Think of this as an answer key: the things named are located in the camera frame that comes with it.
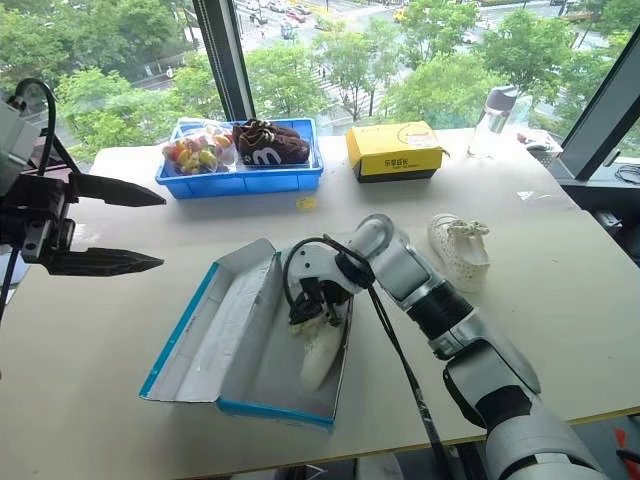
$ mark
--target small yellow sticker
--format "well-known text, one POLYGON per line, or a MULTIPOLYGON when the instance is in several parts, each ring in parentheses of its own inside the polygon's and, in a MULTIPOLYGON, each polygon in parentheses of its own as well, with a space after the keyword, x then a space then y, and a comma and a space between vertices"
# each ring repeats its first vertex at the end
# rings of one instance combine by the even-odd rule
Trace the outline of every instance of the small yellow sticker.
POLYGON ((300 197, 296 200, 296 207, 298 210, 313 210, 318 206, 318 200, 316 197, 300 197))

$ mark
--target floor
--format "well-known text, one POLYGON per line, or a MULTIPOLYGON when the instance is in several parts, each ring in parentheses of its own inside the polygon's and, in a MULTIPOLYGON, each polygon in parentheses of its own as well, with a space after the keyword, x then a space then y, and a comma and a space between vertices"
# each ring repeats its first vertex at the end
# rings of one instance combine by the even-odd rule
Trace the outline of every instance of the floor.
MULTIPOLYGON (((638 467, 639 476, 634 477, 616 455, 616 449, 620 448, 619 441, 622 437, 624 437, 626 449, 640 453, 640 416, 620 417, 578 425, 574 430, 611 480, 640 478, 640 466, 638 467)), ((476 456, 479 462, 482 462, 483 452, 483 442, 448 449, 450 467, 455 480, 487 479, 488 476, 483 467, 467 460, 470 456, 476 456)), ((438 480, 440 476, 433 452, 425 449, 401 452, 395 456, 382 455, 375 459, 366 457, 362 460, 342 460, 306 468, 235 475, 232 478, 234 480, 438 480)))

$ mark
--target box lid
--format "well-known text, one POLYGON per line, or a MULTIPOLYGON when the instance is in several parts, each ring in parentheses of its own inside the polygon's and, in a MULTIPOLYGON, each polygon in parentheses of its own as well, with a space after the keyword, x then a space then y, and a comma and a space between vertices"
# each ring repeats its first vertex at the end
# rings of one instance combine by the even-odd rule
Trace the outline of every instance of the box lid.
POLYGON ((262 238, 216 260, 189 301, 140 397, 215 402, 276 250, 262 238))
POLYGON ((351 131, 362 157, 407 150, 442 149, 426 122, 352 127, 351 131))

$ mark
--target open shoe box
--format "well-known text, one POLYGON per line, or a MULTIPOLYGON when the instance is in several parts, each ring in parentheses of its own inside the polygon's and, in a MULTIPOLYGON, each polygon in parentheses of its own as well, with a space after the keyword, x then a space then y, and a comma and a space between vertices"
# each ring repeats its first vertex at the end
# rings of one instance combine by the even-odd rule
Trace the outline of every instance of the open shoe box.
POLYGON ((281 255, 259 239, 215 261, 145 381, 140 396, 211 402, 232 415, 274 418, 331 429, 342 381, 343 346, 322 386, 300 382, 304 341, 288 332, 281 255))

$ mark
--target water bottle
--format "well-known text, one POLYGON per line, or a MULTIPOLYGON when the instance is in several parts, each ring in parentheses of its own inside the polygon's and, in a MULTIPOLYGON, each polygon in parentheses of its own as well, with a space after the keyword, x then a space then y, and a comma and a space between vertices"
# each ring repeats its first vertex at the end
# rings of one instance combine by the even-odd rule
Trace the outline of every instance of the water bottle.
POLYGON ((468 153, 472 157, 491 157, 498 145, 498 135, 516 103, 516 87, 507 85, 491 89, 473 132, 468 153))

